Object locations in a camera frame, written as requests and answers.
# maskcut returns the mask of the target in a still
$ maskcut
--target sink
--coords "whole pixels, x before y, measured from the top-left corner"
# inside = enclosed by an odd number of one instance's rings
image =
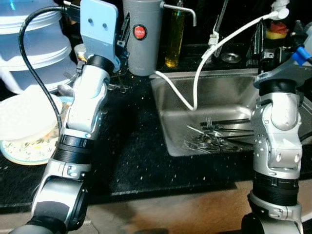
[[[178,90],[193,105],[193,81],[195,72],[166,73]],[[192,142],[201,135],[188,128],[202,130],[200,123],[209,118],[212,121],[230,119],[250,119],[258,98],[258,90],[253,81],[257,69],[236,69],[202,72],[198,82],[198,109],[190,111],[166,81],[157,75],[150,78],[154,99],[158,109],[162,130],[168,152],[171,156],[192,156],[206,154],[198,149],[191,149],[186,142]],[[303,124],[299,135],[311,131],[311,102],[305,98],[303,107],[300,107]],[[231,129],[252,129],[250,123],[226,125]],[[220,132],[223,137],[241,136],[252,133]],[[236,141],[243,142],[249,147],[241,150],[252,150],[253,137],[237,137]]]

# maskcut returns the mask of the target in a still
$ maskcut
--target red button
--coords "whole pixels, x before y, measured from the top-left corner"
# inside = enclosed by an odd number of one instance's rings
[[[138,40],[142,40],[146,36],[146,30],[143,26],[136,26],[133,30],[133,33]]]

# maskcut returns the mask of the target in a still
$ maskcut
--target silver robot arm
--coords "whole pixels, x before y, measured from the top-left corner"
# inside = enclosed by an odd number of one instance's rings
[[[78,229],[85,218],[88,174],[101,107],[106,101],[110,74],[120,67],[115,56],[118,11],[100,0],[84,0],[80,10],[75,10],[80,11],[87,63],[74,85],[74,102],[33,200],[32,219],[12,234],[64,234]]]
[[[292,58],[255,79],[260,94],[251,118],[255,175],[248,195],[252,213],[242,220],[243,234],[303,234],[297,202],[302,145],[296,87],[312,74],[312,23],[305,33]]]

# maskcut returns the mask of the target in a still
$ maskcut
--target gray water filter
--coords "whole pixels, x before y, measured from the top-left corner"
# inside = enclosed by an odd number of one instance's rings
[[[162,0],[123,0],[123,13],[130,14],[127,44],[129,70],[136,76],[149,76],[156,70],[161,32]]]

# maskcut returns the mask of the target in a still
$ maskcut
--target oil bottle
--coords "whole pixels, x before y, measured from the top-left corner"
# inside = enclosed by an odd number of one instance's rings
[[[178,0],[177,6],[183,7],[183,1]],[[177,67],[183,38],[185,12],[173,10],[170,23],[170,34],[167,44],[165,63],[167,67]]]

